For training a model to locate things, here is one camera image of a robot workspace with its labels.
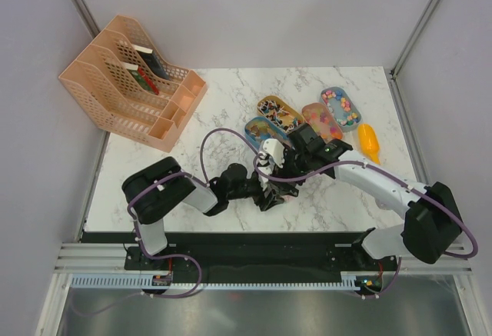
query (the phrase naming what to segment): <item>pink tray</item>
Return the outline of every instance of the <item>pink tray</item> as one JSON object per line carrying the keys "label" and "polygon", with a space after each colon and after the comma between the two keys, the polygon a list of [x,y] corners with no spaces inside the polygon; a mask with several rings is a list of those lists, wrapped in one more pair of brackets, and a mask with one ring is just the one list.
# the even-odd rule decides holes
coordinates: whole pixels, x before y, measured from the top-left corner
{"label": "pink tray", "polygon": [[320,135],[326,142],[338,138],[344,138],[337,122],[331,115],[326,105],[321,103],[311,103],[302,108],[302,115],[306,122],[311,125],[313,130]]}

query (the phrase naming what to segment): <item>orange tray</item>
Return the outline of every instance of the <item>orange tray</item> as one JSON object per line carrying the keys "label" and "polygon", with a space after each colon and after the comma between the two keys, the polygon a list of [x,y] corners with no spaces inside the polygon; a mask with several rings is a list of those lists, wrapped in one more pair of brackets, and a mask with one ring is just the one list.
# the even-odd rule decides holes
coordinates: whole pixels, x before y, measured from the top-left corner
{"label": "orange tray", "polygon": [[302,115],[275,95],[261,99],[257,104],[257,112],[286,133],[304,123]]}
{"label": "orange tray", "polygon": [[344,133],[337,125],[327,106],[321,103],[312,103],[302,108],[302,115],[313,130],[326,142],[333,138],[342,139]]}

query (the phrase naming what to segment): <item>yellow object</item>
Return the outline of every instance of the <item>yellow object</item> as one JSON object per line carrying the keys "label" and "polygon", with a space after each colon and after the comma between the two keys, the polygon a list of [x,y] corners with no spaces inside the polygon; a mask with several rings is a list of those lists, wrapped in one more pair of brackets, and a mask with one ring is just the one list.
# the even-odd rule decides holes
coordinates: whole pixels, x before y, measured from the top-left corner
{"label": "yellow object", "polygon": [[359,132],[359,140],[361,142],[362,153],[369,157],[374,163],[379,162],[379,143],[377,142],[376,134],[373,128],[368,124],[359,125],[357,128]]}

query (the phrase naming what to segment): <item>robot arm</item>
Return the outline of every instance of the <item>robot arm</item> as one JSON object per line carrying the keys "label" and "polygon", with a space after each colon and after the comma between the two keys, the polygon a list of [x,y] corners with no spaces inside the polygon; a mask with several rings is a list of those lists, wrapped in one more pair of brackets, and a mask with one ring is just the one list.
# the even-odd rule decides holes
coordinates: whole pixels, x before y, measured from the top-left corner
{"label": "robot arm", "polygon": [[[360,163],[338,163],[322,173],[359,187],[404,219],[404,225],[372,228],[357,240],[355,244],[361,245],[372,258],[381,259],[410,252],[421,261],[433,264],[461,233],[460,227],[445,213],[411,191],[413,189],[439,201],[461,220],[453,195],[446,185],[438,182],[430,187],[400,178],[408,184],[402,188],[391,179],[397,176],[379,166],[384,174],[369,168],[368,165],[374,164],[341,140],[325,143],[307,124],[297,127],[288,137],[293,148],[275,139],[263,141],[258,152],[256,171],[250,178],[243,165],[232,164],[220,177],[210,181],[209,188],[190,178],[178,177],[142,197],[135,204],[135,214],[147,250],[153,254],[166,247],[162,219],[181,201],[196,207],[207,216],[217,215],[227,209],[230,200],[239,198],[253,198],[254,203],[266,211],[283,203],[285,195],[298,196],[297,186],[304,183],[305,178],[302,177],[308,173],[343,161]],[[178,163],[168,157],[131,176],[122,187],[127,201],[130,202],[157,180],[180,170]],[[145,225],[151,228],[146,230],[143,227]]]}

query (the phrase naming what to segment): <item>black book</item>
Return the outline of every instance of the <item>black book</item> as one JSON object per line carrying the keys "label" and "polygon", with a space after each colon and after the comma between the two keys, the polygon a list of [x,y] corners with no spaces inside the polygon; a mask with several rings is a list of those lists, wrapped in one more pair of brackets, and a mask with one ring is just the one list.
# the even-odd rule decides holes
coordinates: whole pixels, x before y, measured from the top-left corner
{"label": "black book", "polygon": [[138,54],[144,60],[145,64],[151,69],[154,75],[163,78],[164,80],[171,80],[168,73],[164,70],[164,67],[160,63],[157,55],[152,49],[145,48],[140,45],[133,45],[133,49],[138,52]]}

